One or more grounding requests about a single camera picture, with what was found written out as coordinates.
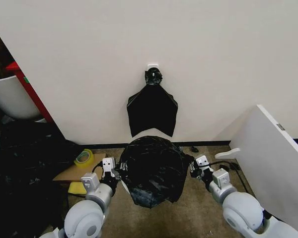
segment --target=yellow tape roll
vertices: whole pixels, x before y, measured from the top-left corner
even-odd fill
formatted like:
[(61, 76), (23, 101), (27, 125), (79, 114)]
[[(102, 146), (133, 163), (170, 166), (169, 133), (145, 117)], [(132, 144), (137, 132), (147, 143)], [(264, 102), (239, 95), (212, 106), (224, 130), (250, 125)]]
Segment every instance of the yellow tape roll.
[(79, 156), (76, 157), (74, 163), (79, 167), (86, 167), (94, 162), (94, 155), (91, 150), (84, 149)]

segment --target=small black object on floor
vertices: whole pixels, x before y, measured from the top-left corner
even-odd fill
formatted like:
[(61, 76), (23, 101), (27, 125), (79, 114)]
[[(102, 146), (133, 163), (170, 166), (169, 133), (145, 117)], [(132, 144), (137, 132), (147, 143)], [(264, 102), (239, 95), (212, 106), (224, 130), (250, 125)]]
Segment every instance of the small black object on floor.
[(146, 71), (146, 86), (128, 99), (127, 111), (132, 137), (156, 128), (172, 136), (176, 123), (178, 104), (161, 86), (162, 74), (157, 68)]
[(191, 146), (190, 149), (191, 149), (191, 151), (192, 151), (193, 153), (198, 153), (198, 152), (199, 152), (199, 150), (198, 150), (197, 147)]

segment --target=white panel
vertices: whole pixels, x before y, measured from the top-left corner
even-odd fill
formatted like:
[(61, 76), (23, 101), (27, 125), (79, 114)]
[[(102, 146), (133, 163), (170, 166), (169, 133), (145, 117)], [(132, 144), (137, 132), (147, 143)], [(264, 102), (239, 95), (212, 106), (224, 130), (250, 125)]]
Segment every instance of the white panel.
[(74, 142), (132, 140), (152, 62), (179, 104), (173, 141), (230, 140), (258, 103), (298, 138), (298, 0), (0, 0), (0, 36)]
[(37, 119), (41, 115), (16, 76), (0, 79), (0, 109), (14, 119)]
[(277, 124), (258, 105), (229, 146), (262, 207), (298, 230), (298, 145)]

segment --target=black cable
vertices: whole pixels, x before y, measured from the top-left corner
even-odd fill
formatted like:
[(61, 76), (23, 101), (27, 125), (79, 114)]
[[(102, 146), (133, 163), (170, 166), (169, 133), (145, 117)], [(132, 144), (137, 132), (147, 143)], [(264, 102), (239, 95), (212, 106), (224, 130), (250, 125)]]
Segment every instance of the black cable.
[(221, 163), (229, 164), (234, 168), (234, 170), (236, 171), (237, 176), (239, 177), (240, 182), (242, 183), (242, 185), (245, 189), (245, 192), (249, 193), (248, 189), (246, 188), (246, 185), (245, 185), (244, 181), (242, 180), (241, 176), (239, 175), (239, 173), (237, 171), (236, 166), (233, 163), (228, 162), (228, 161), (224, 161), (224, 160), (220, 160), (220, 161), (216, 161), (216, 162), (213, 162), (213, 163), (209, 163), (208, 165), (201, 165), (201, 166), (199, 166), (199, 168), (207, 167), (207, 166), (211, 166), (211, 165), (216, 165), (216, 164), (221, 164)]
[(103, 167), (103, 162), (102, 161), (100, 161), (97, 165), (95, 165), (95, 167), (93, 168), (93, 170), (91, 171), (92, 173), (95, 171), (95, 169), (97, 168), (97, 167)]

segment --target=black garbage bag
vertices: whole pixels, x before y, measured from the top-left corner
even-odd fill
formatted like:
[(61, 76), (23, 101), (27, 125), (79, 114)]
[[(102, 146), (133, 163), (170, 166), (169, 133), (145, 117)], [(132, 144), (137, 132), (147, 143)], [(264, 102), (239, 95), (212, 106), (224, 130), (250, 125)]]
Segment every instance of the black garbage bag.
[(146, 86), (128, 99), (127, 112), (132, 137), (141, 131), (156, 128), (172, 136), (178, 104), (160, 85), (162, 74), (157, 68), (146, 71)]
[(165, 200), (177, 201), (193, 157), (169, 140), (144, 136), (131, 142), (116, 170), (136, 205), (152, 208)]
[[(0, 126), (0, 237), (39, 237), (48, 224), (63, 224), (66, 190), (52, 179), (81, 151), (53, 123)], [(3, 226), (7, 217), (13, 222)]]

